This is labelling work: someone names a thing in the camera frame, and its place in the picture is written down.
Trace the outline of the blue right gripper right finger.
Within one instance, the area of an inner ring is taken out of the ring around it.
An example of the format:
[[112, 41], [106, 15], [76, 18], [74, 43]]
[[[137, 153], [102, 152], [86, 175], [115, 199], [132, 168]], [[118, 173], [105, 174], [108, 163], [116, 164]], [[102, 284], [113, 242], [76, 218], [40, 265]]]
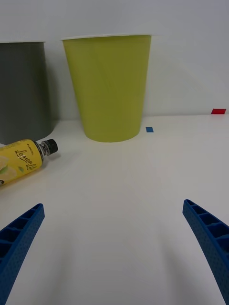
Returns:
[[182, 213], [203, 251], [225, 304], [229, 304], [229, 227], [188, 199], [183, 203]]

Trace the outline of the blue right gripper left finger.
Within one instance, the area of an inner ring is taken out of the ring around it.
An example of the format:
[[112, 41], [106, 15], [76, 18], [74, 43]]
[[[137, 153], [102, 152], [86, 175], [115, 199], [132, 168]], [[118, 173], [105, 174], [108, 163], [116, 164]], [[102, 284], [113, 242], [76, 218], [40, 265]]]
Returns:
[[10, 295], [27, 252], [45, 218], [39, 203], [0, 231], [0, 304]]

